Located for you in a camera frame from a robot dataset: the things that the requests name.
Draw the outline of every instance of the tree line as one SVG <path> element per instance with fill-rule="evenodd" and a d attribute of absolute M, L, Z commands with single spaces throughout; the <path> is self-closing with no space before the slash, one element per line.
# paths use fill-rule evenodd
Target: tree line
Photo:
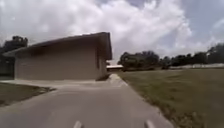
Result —
<path fill-rule="evenodd" d="M 11 40 L 6 40 L 0 46 L 0 75 L 14 76 L 14 57 L 6 57 L 3 54 L 21 47 L 27 47 L 28 39 L 20 36 L 13 36 Z"/>
<path fill-rule="evenodd" d="M 134 54 L 124 52 L 118 61 L 125 70 L 151 70 L 161 67 L 168 69 L 170 66 L 214 63 L 224 63 L 224 43 L 219 43 L 204 52 L 163 58 L 151 50 Z"/>

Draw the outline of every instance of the roof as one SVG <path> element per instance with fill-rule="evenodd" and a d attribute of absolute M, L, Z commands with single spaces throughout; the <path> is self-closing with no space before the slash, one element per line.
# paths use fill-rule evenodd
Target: roof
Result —
<path fill-rule="evenodd" d="M 34 45 L 30 45 L 28 47 L 23 47 L 23 48 L 19 48 L 19 49 L 13 50 L 13 51 L 6 52 L 3 55 L 4 56 L 15 57 L 18 53 L 29 52 L 29 51 L 32 51 L 32 50 L 35 50 L 35 49 L 38 49 L 38 48 L 41 48 L 41 47 L 45 47 L 45 46 L 51 46 L 51 45 L 64 43 L 64 42 L 79 43 L 79 41 L 77 41 L 77 42 L 75 42 L 75 41 L 79 40 L 79 39 L 85 39 L 85 38 L 100 39 L 100 41 L 98 43 L 102 47 L 103 51 L 105 51 L 106 59 L 108 59 L 108 60 L 112 59 L 112 48 L 111 48 L 111 41 L 110 41 L 110 33 L 107 33 L 107 32 L 100 32 L 100 33 L 79 35 L 79 36 L 71 36 L 71 37 L 66 37 L 66 38 L 60 38 L 60 39 L 40 42 L 40 43 L 37 43 L 37 44 L 34 44 Z"/>
<path fill-rule="evenodd" d="M 107 68 L 123 68 L 122 65 L 107 65 Z"/>

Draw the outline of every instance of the road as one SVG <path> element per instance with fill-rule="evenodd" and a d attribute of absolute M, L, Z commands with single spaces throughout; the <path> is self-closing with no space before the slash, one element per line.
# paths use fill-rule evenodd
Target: road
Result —
<path fill-rule="evenodd" d="M 120 83 L 61 88 L 0 109 L 0 128 L 172 128 L 159 110 Z"/>

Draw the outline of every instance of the building wall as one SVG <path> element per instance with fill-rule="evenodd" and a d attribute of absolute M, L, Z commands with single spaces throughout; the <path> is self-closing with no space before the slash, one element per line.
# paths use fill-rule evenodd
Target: building wall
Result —
<path fill-rule="evenodd" d="M 92 80 L 106 72 L 103 61 L 96 66 L 95 45 L 78 45 L 61 50 L 48 49 L 40 56 L 19 57 L 15 63 L 15 78 L 28 80 Z"/>

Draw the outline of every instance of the beige building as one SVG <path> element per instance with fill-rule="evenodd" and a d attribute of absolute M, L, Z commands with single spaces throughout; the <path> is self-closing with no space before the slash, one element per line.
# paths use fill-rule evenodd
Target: beige building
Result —
<path fill-rule="evenodd" d="M 62 38 L 5 53 L 15 57 L 15 79 L 97 80 L 112 59 L 109 33 Z"/>

